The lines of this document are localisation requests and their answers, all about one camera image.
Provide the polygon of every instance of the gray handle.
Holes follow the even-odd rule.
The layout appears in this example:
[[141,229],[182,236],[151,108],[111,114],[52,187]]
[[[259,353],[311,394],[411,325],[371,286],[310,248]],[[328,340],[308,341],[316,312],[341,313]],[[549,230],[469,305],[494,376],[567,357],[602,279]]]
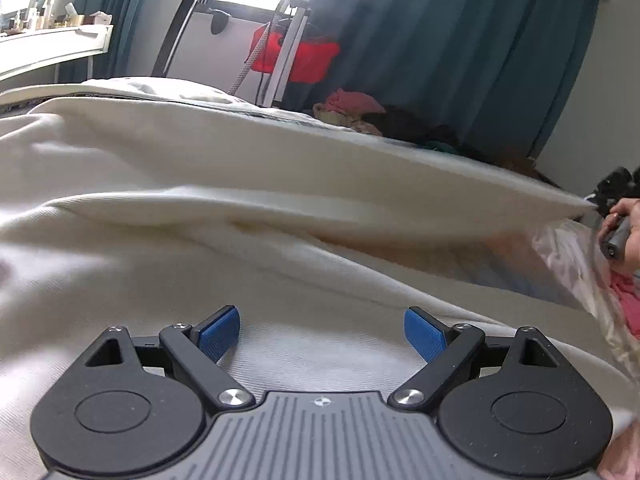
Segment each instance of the gray handle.
[[631,234],[631,222],[629,217],[620,223],[619,227],[611,231],[604,241],[602,242],[600,249],[602,253],[609,259],[617,262],[621,262],[625,259],[625,246],[626,241]]

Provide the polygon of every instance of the human hand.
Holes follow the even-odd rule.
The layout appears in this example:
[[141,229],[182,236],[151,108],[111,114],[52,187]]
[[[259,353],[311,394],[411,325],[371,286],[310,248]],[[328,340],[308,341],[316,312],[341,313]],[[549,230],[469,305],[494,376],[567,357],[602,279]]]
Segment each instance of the human hand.
[[598,244],[615,228],[621,217],[629,217],[631,234],[626,240],[625,258],[622,262],[610,262],[611,268],[621,274],[632,274],[640,269],[640,198],[623,198],[611,208],[610,214],[598,232]]

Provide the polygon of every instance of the pile of clothes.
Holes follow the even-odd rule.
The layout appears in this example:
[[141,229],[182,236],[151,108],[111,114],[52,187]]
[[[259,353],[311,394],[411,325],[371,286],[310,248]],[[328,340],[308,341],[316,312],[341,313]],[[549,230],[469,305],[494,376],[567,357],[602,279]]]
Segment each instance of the pile of clothes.
[[464,154],[460,152],[460,143],[452,128],[428,126],[411,112],[393,105],[383,107],[362,92],[338,88],[324,103],[314,105],[314,117],[323,123],[344,126],[363,134],[403,140],[438,152]]

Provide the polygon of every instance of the white blanket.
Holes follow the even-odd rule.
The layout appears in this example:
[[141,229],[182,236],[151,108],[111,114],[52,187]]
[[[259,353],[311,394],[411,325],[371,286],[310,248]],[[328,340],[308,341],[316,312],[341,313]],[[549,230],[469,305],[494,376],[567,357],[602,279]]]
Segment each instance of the white blanket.
[[227,303],[243,329],[225,367],[258,395],[388,394],[424,364],[402,333],[417,305],[491,335],[539,325],[619,430],[637,394],[588,314],[308,236],[433,242],[584,209],[506,172],[282,117],[61,98],[1,120],[0,478],[43,473],[30,411],[106,326],[150,335]]

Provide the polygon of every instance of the triangular cutout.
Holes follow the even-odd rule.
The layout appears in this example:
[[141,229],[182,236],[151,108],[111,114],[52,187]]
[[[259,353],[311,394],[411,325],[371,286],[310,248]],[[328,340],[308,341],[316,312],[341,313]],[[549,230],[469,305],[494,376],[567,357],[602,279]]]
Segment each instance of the triangular cutout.
[[537,339],[527,339],[520,363],[527,366],[558,368],[558,363],[546,352],[545,348]]
[[108,366],[122,364],[122,352],[117,339],[107,339],[98,351],[91,356],[87,366]]

